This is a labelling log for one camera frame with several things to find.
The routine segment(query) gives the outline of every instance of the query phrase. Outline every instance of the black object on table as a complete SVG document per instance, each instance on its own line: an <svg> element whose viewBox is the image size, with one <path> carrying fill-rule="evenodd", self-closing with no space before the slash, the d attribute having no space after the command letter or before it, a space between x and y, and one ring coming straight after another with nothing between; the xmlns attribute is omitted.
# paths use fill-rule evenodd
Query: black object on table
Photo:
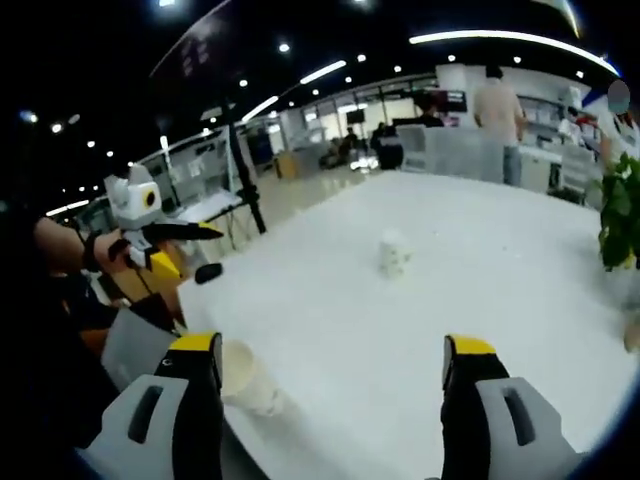
<svg viewBox="0 0 640 480"><path fill-rule="evenodd" d="M198 285L202 285L203 283L210 282L214 278L218 278L222 275L222 264L221 263L210 263L208 265L203 265L196 270L196 274L194 275L194 280Z"/></svg>

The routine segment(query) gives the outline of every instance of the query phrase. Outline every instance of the hand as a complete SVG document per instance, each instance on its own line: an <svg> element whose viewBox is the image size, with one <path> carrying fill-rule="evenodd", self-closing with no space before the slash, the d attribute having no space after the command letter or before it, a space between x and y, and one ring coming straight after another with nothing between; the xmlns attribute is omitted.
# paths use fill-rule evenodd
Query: hand
<svg viewBox="0 0 640 480"><path fill-rule="evenodd" d="M114 230L96 238L93 254L105 273L118 273L128 268L126 259L129 256L129 247L118 253L114 261L109 258L109 247L121 238L122 232L120 230Z"/></svg>

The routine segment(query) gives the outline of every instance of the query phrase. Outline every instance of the white table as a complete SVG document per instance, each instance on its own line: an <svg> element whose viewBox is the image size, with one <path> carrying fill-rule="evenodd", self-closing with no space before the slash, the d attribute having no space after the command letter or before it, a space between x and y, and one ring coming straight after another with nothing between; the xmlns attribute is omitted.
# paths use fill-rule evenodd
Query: white table
<svg viewBox="0 0 640 480"><path fill-rule="evenodd" d="M376 270L383 229L413 244ZM492 343L560 412L574 448L609 425L636 360L599 285L596 212L520 189L386 172L294 217L180 297L192 331L247 342L290 397L280 417L233 407L273 480L439 475L442 344Z"/></svg>
<svg viewBox="0 0 640 480"><path fill-rule="evenodd" d="M208 222L230 208L237 207L242 199L233 193L220 189L204 200L189 205L177 216L187 222Z"/></svg>

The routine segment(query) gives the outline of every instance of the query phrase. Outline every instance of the floor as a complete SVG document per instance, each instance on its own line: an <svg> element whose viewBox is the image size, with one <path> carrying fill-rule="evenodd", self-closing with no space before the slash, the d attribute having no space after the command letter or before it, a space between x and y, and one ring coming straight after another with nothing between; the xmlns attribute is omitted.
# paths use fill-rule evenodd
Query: floor
<svg viewBox="0 0 640 480"><path fill-rule="evenodd" d="M260 211L267 231L278 228L306 209L380 173L380 170L352 171L344 166L309 178L281 180L274 171L265 172L258 179L258 191ZM214 224L225 236L220 240L201 242L200 246L209 262L216 262L235 251L245 250L259 236L249 207L242 207L233 215L218 219Z"/></svg>

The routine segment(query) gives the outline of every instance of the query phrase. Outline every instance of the white cup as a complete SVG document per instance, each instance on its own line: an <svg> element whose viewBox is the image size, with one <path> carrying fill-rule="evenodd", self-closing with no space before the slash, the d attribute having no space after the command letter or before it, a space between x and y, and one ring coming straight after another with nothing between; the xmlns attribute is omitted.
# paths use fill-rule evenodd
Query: white cup
<svg viewBox="0 0 640 480"><path fill-rule="evenodd" d="M387 278L404 274L411 251L404 236L395 230L386 231L380 241L379 268Z"/></svg>
<svg viewBox="0 0 640 480"><path fill-rule="evenodd" d="M273 416L282 412L284 395L264 364L248 345L222 342L222 402L252 413Z"/></svg>

